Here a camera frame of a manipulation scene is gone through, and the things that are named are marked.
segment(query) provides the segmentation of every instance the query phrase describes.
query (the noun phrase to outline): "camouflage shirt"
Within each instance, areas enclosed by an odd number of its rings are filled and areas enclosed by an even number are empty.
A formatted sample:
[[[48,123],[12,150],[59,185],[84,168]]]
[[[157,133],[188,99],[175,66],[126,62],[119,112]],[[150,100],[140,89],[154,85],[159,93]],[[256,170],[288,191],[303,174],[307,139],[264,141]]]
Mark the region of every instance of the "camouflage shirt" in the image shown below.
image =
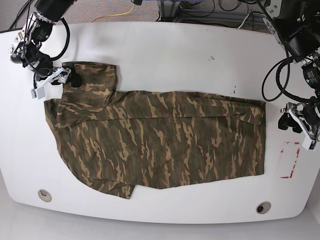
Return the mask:
[[[264,173],[265,103],[201,92],[116,91],[116,66],[76,62],[78,89],[44,103],[58,152],[74,176],[129,199]]]

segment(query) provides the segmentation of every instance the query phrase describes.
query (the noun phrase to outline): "electrical wire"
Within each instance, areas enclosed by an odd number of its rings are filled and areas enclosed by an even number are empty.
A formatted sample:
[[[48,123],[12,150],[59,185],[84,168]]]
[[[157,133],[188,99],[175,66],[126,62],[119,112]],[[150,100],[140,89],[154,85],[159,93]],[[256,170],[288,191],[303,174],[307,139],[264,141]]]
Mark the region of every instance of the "electrical wire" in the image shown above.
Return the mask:
[[[135,8],[135,4],[133,4],[132,8],[130,11],[127,11],[127,12],[124,12],[124,13],[118,13],[118,14],[111,14],[111,15],[106,15],[106,16],[100,16],[100,17],[97,17],[96,19],[92,20],[91,22],[95,22],[99,19],[103,19],[103,18],[109,18],[109,17],[117,17],[117,16],[122,16],[122,15],[126,15],[126,14],[129,14],[131,13]]]
[[[312,59],[310,59],[310,58],[308,58],[308,57],[306,57],[305,59],[308,59],[309,61],[315,63],[314,60],[312,60]],[[264,80],[263,80],[263,82],[262,82],[262,87],[261,87],[261,93],[262,93],[262,97],[263,97],[264,99],[266,98],[266,96],[265,96],[265,91],[264,91],[264,89],[265,89],[265,84],[266,84],[266,80],[267,80],[267,78],[269,77],[269,75],[271,74],[271,72],[272,72],[277,66],[279,66],[279,65],[280,65],[280,66],[278,67],[278,69],[277,69],[277,71],[276,71],[275,82],[276,82],[278,88],[280,89],[280,91],[283,90],[283,87],[282,87],[282,85],[281,85],[281,83],[280,83],[280,73],[281,73],[282,69],[288,64],[287,60],[288,60],[288,59],[285,58],[285,59],[282,59],[281,61],[279,61],[277,64],[275,64],[275,65],[269,70],[269,72],[268,72],[267,75],[265,76],[265,78],[264,78]],[[289,58],[289,61],[290,61],[290,64],[291,64],[291,63],[294,61],[294,57],[290,57],[290,58]],[[294,101],[300,102],[300,103],[309,103],[309,101],[310,101],[309,99],[301,98],[301,97],[298,97],[298,96],[296,96],[296,95],[293,95],[293,94],[287,92],[285,89],[284,89],[284,91],[283,91],[283,94],[284,94],[285,96],[287,96],[288,98],[290,98],[290,99],[292,99],[292,100],[294,100]]]
[[[255,31],[255,15],[254,14],[252,14],[252,31]]]
[[[244,3],[244,4],[248,4],[248,5],[257,4],[256,0],[238,0],[238,1],[241,3]]]
[[[41,67],[41,68],[39,68],[38,70],[40,71],[41,69],[49,70],[48,75],[51,75],[51,74],[53,73],[52,69],[50,69],[50,68]],[[34,89],[37,88],[36,74],[37,74],[37,72],[35,72],[35,73],[33,74],[33,88],[34,88]]]
[[[63,23],[65,30],[66,30],[66,40],[65,40],[64,48],[62,49],[61,53],[58,56],[49,58],[49,60],[53,61],[53,62],[60,59],[66,53],[68,46],[69,46],[69,42],[70,42],[70,29],[67,24],[67,21],[64,18],[61,18],[61,22]]]
[[[27,32],[28,32],[28,22],[29,22],[29,14],[30,14],[30,6],[31,6],[31,0],[28,0],[29,6],[28,6],[28,12],[26,15],[26,23],[25,23],[25,32],[24,32],[24,39],[23,39],[23,46],[22,46],[22,52],[23,52],[23,56],[25,61],[28,63],[28,65],[30,65],[30,67],[37,71],[37,69],[29,62],[29,60],[27,59],[26,56],[26,36],[27,36]]]
[[[249,17],[251,15],[254,15],[254,14],[261,14],[263,16],[265,16],[262,12],[259,12],[259,11],[251,11],[243,20],[243,22],[241,23],[241,25],[237,28],[237,29],[241,29],[243,27],[243,25],[246,23],[246,21],[249,19]]]
[[[277,100],[282,94],[284,94],[288,83],[289,83],[289,78],[290,78],[290,57],[289,57],[289,51],[288,51],[288,46],[286,44],[286,42],[284,41],[284,38],[282,37],[282,35],[280,34],[279,30],[277,29],[274,21],[272,20],[272,18],[270,17],[270,15],[267,13],[266,9],[262,6],[260,0],[256,0],[256,3],[259,5],[259,7],[261,8],[262,12],[265,14],[265,17],[268,19],[268,21],[272,24],[274,30],[277,32],[278,37],[284,47],[284,51],[285,51],[285,55],[286,55],[286,60],[287,60],[287,75],[286,75],[286,80],[285,80],[285,84],[283,86],[283,88],[280,90],[280,93],[275,96],[274,98],[268,99],[266,98],[265,94],[264,94],[264,88],[261,88],[262,91],[262,97],[265,101],[267,102],[273,102],[275,100]]]
[[[159,19],[160,19],[160,11],[158,11],[159,12],[159,17],[155,20],[155,22],[158,22],[159,21]]]
[[[196,1],[195,3],[190,3],[188,1],[183,1],[183,3],[189,7],[192,7],[192,6],[195,6],[195,5],[198,5],[201,3],[201,1]]]
[[[312,107],[311,107],[311,109],[314,109],[315,107],[317,107],[317,106],[319,106],[320,105],[320,102],[318,102],[318,103],[316,103],[315,105],[313,105]]]
[[[316,126],[316,131],[314,132],[314,135],[313,135],[313,138],[312,138],[313,140],[316,140],[318,131],[319,131],[319,125]]]
[[[226,11],[226,12],[232,12],[232,11],[236,10],[237,8],[240,7],[241,3],[243,3],[243,1],[239,1],[239,0],[238,0],[237,5],[236,5],[234,8],[232,8],[232,9],[225,9],[225,8],[222,6],[221,2],[222,2],[222,0],[218,0],[218,5],[219,5],[219,7],[220,7],[223,11]]]
[[[27,0],[26,3],[20,8],[19,12],[16,15],[16,18],[14,19],[14,21],[12,22],[12,24],[8,28],[8,31],[11,30],[14,27],[14,25],[15,25],[15,27],[17,27],[17,21],[19,20],[21,15],[25,12],[25,10],[27,9],[28,4],[29,4],[29,0]]]
[[[22,29],[22,27],[13,28],[13,29],[10,29],[10,30],[3,30],[3,31],[0,31],[0,34],[4,34],[4,33],[8,33],[8,32],[13,32],[13,31],[21,30],[21,29]]]

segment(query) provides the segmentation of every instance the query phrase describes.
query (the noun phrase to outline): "grommet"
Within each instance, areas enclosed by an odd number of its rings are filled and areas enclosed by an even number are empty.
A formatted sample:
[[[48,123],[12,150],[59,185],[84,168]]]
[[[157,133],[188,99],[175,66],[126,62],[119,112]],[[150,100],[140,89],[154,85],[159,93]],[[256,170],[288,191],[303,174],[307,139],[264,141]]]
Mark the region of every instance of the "grommet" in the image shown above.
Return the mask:
[[[46,203],[49,203],[52,200],[51,194],[48,191],[43,189],[38,191],[38,196],[42,201]]]
[[[268,201],[265,201],[256,207],[256,212],[258,214],[266,214],[267,212],[269,212],[270,208],[271,208],[271,203]]]

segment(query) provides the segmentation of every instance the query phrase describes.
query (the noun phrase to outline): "gray carpet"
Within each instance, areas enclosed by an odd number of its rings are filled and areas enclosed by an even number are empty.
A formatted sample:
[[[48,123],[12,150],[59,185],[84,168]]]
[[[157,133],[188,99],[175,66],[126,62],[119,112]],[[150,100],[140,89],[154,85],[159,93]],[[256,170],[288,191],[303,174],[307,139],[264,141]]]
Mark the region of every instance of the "gray carpet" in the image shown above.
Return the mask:
[[[0,0],[0,31],[8,29],[11,23],[16,18],[19,9],[27,0]],[[215,9],[221,10],[218,5],[218,0],[215,1]],[[37,0],[33,1],[31,12],[34,11],[33,5]],[[221,0],[221,4],[225,9],[232,9],[237,5],[237,0]],[[132,3],[130,0],[78,0],[64,16],[69,24],[88,23],[96,17],[124,13],[131,9]],[[202,3],[187,7],[211,12],[213,9],[213,0],[204,0]],[[248,5],[241,3],[240,7],[235,12],[247,13],[249,10],[259,11],[256,5]],[[144,0],[141,6],[136,6],[130,14],[102,18],[99,21],[132,21],[132,22],[154,22],[158,18],[158,5],[155,0]],[[26,23],[27,11],[22,15],[17,23],[17,27],[23,27]]]

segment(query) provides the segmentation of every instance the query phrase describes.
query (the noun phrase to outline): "table surface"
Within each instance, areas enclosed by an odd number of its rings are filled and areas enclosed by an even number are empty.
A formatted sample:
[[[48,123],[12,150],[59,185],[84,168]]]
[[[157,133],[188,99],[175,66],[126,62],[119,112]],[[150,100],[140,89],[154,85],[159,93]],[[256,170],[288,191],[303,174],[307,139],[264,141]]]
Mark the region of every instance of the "table surface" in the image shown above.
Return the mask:
[[[200,91],[262,100],[262,80],[285,57],[272,35],[218,26],[98,22],[73,24],[70,31],[69,48],[55,64],[86,61],[117,65],[120,91]],[[320,161],[313,151],[285,144],[304,139],[302,134],[278,129],[280,109],[290,101],[285,96],[266,105],[264,175],[162,190],[136,186],[129,200],[82,184],[58,154],[45,121],[44,99],[31,97],[33,73],[9,59],[15,35],[0,34],[0,169],[16,202],[98,218],[174,224],[283,219],[304,209]],[[65,39],[64,27],[55,26],[41,50],[56,56]],[[299,64],[292,66],[287,89],[305,98],[313,95]],[[46,99],[60,98],[62,86],[48,85],[45,91]],[[278,94],[274,75],[265,91],[270,98]],[[51,202],[40,200],[40,189],[52,195]],[[271,203],[264,215],[256,212],[262,202]]]

